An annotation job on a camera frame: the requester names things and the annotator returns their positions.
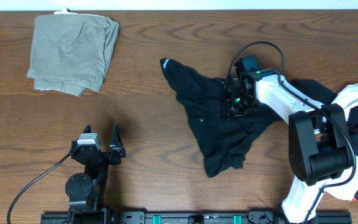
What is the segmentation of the black polo shirt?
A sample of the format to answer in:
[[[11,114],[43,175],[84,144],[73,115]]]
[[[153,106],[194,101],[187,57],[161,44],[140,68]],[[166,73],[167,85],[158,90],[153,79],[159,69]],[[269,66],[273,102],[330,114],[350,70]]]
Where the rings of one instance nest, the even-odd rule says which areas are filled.
[[[230,167],[241,169],[252,143],[272,123],[281,120],[267,105],[239,118],[225,118],[224,79],[204,77],[171,58],[160,59],[160,66],[177,101],[185,108],[209,178]]]

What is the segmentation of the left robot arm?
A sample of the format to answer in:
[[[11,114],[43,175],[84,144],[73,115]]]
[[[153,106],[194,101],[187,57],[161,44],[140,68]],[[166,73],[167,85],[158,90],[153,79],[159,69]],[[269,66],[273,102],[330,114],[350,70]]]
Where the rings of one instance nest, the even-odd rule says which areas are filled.
[[[91,131],[90,125],[71,142],[69,155],[85,168],[83,172],[72,175],[65,184],[69,197],[68,220],[65,223],[119,223],[114,209],[103,205],[109,166],[119,165],[126,156],[116,124],[109,147],[107,152],[101,150],[101,141]]]

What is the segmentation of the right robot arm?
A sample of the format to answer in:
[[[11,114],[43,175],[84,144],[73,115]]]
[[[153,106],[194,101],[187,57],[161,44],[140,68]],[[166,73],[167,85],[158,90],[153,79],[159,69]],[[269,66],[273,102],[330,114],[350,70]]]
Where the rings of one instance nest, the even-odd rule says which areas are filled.
[[[347,187],[356,173],[344,110],[304,94],[275,68],[253,65],[236,72],[224,82],[229,115],[242,117],[266,106],[288,125],[288,158],[295,177],[275,223],[315,221],[323,194]]]

